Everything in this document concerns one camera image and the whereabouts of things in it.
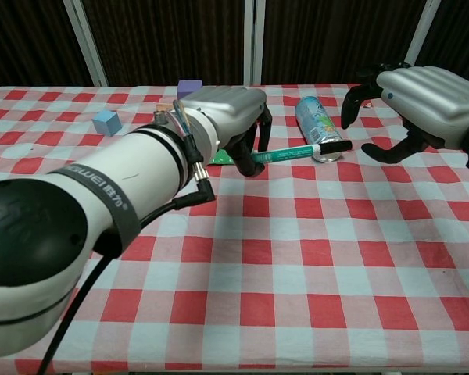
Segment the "left robot silver black hand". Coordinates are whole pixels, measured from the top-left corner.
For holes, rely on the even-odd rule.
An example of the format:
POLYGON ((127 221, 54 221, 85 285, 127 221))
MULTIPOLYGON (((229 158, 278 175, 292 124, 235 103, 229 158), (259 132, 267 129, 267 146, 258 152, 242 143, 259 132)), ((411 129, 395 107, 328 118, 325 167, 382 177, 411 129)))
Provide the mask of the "left robot silver black hand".
POLYGON ((195 143, 204 163, 210 164, 223 149, 238 172, 257 177, 264 165, 252 159, 254 144, 265 152, 270 140, 272 115, 267 95, 259 88, 203 87, 181 99, 195 143))

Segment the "right robot silver black hand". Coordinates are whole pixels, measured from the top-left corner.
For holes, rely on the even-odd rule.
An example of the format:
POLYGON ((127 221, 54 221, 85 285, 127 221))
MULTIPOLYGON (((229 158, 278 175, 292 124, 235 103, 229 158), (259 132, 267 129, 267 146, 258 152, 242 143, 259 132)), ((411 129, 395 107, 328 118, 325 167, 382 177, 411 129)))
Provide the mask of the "right robot silver black hand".
POLYGON ((341 109, 341 126, 355 122, 366 100, 380 98, 403 120, 406 138, 390 149, 362 145, 372 159, 395 164, 427 148, 467 154, 469 169, 469 80, 435 66, 382 63, 359 71, 341 109))

